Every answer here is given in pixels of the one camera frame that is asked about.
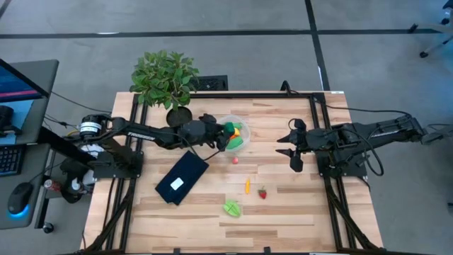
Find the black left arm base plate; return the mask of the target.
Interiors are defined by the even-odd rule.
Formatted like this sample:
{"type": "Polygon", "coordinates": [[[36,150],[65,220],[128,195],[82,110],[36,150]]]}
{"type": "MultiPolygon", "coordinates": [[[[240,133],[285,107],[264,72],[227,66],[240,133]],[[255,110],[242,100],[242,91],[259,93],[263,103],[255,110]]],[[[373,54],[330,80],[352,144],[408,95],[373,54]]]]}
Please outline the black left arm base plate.
{"type": "Polygon", "coordinates": [[[142,174],[143,152],[132,152],[130,156],[101,152],[91,161],[95,179],[135,179],[142,174]]]}

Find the black keyboard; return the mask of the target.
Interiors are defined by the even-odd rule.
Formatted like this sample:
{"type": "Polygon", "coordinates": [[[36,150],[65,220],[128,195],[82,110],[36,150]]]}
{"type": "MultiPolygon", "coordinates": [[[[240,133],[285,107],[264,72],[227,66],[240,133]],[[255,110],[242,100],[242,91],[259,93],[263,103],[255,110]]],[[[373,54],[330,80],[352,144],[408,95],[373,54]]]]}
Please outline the black keyboard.
{"type": "Polygon", "coordinates": [[[25,145],[0,147],[0,177],[17,175],[21,172],[25,145]]]}

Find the clear plastic tupperware container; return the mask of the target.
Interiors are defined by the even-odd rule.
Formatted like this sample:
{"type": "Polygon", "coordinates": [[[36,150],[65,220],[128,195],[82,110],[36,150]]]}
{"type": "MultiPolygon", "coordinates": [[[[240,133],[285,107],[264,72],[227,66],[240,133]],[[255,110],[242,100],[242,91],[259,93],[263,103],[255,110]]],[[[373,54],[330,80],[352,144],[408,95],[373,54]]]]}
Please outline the clear plastic tupperware container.
{"type": "Polygon", "coordinates": [[[251,140],[250,128],[248,127],[246,121],[238,115],[226,115],[219,119],[219,123],[226,123],[226,122],[241,123],[241,125],[242,125],[242,129],[239,130],[240,135],[238,137],[242,137],[243,144],[240,147],[233,149],[233,150],[225,149],[226,152],[237,152],[237,151],[243,149],[250,142],[250,140],[251,140]]]}

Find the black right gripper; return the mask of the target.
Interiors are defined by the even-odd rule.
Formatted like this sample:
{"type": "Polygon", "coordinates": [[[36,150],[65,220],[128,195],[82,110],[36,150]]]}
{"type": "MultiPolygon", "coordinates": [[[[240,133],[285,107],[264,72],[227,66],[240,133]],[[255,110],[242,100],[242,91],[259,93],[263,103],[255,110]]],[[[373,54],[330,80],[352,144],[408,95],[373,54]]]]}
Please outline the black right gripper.
{"type": "Polygon", "coordinates": [[[286,155],[289,158],[299,157],[300,154],[313,152],[321,148],[321,129],[313,130],[294,129],[288,134],[277,140],[279,143],[292,143],[295,146],[292,149],[276,149],[276,152],[286,155]]]}

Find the grey office desk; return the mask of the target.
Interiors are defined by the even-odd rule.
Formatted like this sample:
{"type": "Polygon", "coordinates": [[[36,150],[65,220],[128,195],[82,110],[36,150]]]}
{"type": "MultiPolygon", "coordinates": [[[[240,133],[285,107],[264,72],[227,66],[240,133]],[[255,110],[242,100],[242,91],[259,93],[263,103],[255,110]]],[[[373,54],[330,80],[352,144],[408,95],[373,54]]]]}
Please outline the grey office desk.
{"type": "MultiPolygon", "coordinates": [[[[58,64],[57,60],[51,59],[16,62],[11,66],[49,93],[52,91],[55,82],[58,64]]],[[[40,192],[42,172],[50,153],[49,144],[37,143],[48,102],[49,98],[41,98],[32,103],[22,127],[23,134],[16,139],[17,144],[26,145],[21,172],[11,176],[0,176],[0,230],[27,227],[33,220],[40,192]],[[12,217],[7,207],[8,198],[14,188],[24,182],[31,182],[33,185],[28,207],[23,215],[12,217]]]]}

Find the folded navy cloth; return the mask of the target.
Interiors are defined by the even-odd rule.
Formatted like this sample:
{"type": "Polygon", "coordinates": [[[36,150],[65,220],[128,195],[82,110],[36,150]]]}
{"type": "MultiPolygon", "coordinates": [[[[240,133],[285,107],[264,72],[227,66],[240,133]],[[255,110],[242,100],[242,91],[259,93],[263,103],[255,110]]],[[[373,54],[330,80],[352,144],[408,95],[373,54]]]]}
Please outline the folded navy cloth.
{"type": "Polygon", "coordinates": [[[180,205],[208,167],[209,164],[199,156],[186,152],[157,184],[155,190],[166,203],[180,205]]]}

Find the black computer mouse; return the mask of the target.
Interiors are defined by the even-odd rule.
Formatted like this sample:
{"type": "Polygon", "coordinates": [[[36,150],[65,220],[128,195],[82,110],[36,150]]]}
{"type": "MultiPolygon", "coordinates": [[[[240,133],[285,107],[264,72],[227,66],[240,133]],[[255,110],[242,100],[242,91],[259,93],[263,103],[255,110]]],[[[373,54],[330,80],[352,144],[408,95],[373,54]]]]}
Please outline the black computer mouse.
{"type": "Polygon", "coordinates": [[[28,203],[32,192],[33,185],[31,183],[23,182],[18,184],[8,198],[8,212],[15,217],[24,214],[29,207],[28,203]]]}

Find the grey floor stand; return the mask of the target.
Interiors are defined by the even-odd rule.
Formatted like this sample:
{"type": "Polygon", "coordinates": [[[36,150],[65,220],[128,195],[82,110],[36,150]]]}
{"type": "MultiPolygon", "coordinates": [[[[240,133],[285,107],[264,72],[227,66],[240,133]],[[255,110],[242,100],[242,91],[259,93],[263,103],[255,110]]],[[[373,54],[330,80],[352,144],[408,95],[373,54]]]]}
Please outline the grey floor stand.
{"type": "Polygon", "coordinates": [[[442,150],[453,163],[453,123],[432,123],[426,126],[427,132],[423,135],[422,145],[433,145],[442,140],[449,140],[449,146],[442,150]]]}

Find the green plant in black pot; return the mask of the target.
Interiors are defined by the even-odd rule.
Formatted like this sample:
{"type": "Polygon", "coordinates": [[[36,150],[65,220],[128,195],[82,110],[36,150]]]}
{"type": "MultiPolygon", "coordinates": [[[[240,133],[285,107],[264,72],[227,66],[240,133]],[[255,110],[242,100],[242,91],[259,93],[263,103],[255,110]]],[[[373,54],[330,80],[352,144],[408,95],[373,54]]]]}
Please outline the green plant in black pot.
{"type": "Polygon", "coordinates": [[[187,108],[191,93],[196,91],[199,70],[194,59],[183,53],[145,52],[139,57],[131,75],[130,91],[139,95],[139,102],[167,111],[166,122],[175,127],[190,122],[192,112],[187,108]]]}

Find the red soda can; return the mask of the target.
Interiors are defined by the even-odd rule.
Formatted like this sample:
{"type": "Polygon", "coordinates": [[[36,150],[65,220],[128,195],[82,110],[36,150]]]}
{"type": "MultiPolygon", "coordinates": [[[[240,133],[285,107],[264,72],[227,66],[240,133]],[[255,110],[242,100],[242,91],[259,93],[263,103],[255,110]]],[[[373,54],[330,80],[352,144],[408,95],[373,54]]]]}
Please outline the red soda can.
{"type": "Polygon", "coordinates": [[[47,190],[55,191],[55,192],[60,192],[62,189],[61,183],[56,180],[52,180],[52,179],[47,179],[43,183],[43,187],[46,188],[47,190]]]}

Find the black aluminium table frame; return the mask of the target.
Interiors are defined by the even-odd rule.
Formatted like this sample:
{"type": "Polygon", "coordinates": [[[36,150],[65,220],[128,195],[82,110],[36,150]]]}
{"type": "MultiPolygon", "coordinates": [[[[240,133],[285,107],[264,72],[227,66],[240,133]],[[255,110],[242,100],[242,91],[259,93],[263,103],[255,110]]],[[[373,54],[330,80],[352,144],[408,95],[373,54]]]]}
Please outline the black aluminium table frame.
{"type": "Polygon", "coordinates": [[[304,170],[296,173],[287,157],[276,152],[278,139],[288,131],[288,121],[301,118],[309,128],[350,120],[342,93],[320,93],[328,102],[322,108],[314,93],[288,96],[276,92],[200,92],[190,110],[195,116],[242,117],[251,131],[250,142],[237,152],[217,153],[203,146],[197,153],[209,167],[180,205],[166,203],[156,192],[157,183],[183,155],[153,142],[132,142],[144,153],[144,168],[134,187],[134,199],[108,236],[104,249],[125,253],[182,253],[335,251],[358,247],[340,215],[333,213],[318,173],[316,157],[305,154],[304,170]],[[232,164],[234,157],[238,164],[232,164]],[[251,190],[245,193],[247,179],[251,190]],[[265,187],[266,199],[258,195],[265,187]],[[235,200],[241,216],[223,209],[235,200]]]}

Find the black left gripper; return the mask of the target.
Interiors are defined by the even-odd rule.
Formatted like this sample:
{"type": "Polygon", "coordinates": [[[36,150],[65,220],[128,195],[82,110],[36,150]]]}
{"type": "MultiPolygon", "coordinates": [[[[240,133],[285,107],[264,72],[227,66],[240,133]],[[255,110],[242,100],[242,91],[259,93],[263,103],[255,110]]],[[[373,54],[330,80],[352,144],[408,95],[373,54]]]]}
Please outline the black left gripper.
{"type": "Polygon", "coordinates": [[[200,120],[192,120],[184,125],[184,145],[194,146],[207,144],[216,146],[219,151],[224,151],[229,143],[230,122],[205,124],[200,120]]]}

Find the black computer monitor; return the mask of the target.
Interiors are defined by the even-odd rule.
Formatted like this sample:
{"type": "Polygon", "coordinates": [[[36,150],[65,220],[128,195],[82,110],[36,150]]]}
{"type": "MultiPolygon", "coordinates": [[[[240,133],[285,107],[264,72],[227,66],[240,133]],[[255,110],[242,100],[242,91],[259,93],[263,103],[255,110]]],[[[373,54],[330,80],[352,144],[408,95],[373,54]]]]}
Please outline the black computer monitor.
{"type": "Polygon", "coordinates": [[[0,103],[48,97],[48,92],[0,59],[0,103]]]}

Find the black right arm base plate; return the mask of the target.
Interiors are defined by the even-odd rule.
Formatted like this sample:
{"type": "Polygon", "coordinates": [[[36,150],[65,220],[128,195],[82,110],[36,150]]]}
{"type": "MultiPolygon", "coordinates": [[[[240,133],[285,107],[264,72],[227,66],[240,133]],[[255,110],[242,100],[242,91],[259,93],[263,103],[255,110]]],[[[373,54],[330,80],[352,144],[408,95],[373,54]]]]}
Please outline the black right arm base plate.
{"type": "Polygon", "coordinates": [[[316,152],[315,155],[319,173],[323,176],[336,179],[339,176],[367,175],[365,158],[361,154],[345,156],[340,152],[316,152]]]}

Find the black floor vent grille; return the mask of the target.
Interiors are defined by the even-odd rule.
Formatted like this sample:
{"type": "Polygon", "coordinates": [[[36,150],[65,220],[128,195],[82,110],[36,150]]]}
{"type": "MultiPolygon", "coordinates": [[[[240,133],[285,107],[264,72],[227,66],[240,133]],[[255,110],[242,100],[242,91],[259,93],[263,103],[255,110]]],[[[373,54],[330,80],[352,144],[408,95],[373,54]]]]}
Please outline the black floor vent grille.
{"type": "Polygon", "coordinates": [[[198,76],[192,78],[190,83],[197,91],[228,91],[227,75],[218,76],[198,76]]]}

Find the light green leafy toy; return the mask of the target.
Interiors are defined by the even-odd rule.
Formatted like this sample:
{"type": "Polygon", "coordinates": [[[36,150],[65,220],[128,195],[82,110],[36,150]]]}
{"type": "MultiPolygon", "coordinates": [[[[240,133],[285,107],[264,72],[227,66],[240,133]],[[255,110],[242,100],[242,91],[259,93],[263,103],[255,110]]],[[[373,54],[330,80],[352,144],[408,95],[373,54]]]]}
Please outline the light green leafy toy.
{"type": "Polygon", "coordinates": [[[240,217],[241,216],[241,207],[235,200],[227,200],[225,204],[223,204],[224,211],[232,217],[240,217]]]}

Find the black device beside table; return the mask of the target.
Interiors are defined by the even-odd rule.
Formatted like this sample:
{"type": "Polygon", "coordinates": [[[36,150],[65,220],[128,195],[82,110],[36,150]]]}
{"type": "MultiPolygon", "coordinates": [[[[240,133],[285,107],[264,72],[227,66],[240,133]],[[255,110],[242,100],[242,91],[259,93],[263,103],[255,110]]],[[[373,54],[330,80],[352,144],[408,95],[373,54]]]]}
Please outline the black device beside table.
{"type": "Polygon", "coordinates": [[[76,203],[84,195],[93,193],[96,180],[92,169],[73,159],[65,159],[60,169],[66,176],[61,194],[68,203],[76,203]]]}

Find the grey office chair base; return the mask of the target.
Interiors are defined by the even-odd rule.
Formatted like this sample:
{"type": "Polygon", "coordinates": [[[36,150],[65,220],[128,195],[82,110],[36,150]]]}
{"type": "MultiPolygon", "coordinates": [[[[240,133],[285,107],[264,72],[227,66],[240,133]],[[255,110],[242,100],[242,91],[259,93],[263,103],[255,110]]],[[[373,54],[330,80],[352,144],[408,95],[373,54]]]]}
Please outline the grey office chair base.
{"type": "Polygon", "coordinates": [[[442,42],[436,44],[436,45],[431,45],[425,50],[421,51],[419,53],[420,58],[426,58],[429,56],[429,54],[450,43],[453,42],[453,0],[448,0],[444,6],[442,7],[442,10],[445,12],[445,17],[436,24],[431,24],[431,23],[414,23],[409,29],[408,33],[414,33],[419,26],[422,26],[424,29],[430,29],[434,30],[436,32],[440,32],[441,34],[445,34],[447,36],[446,39],[444,39],[442,42]]]}

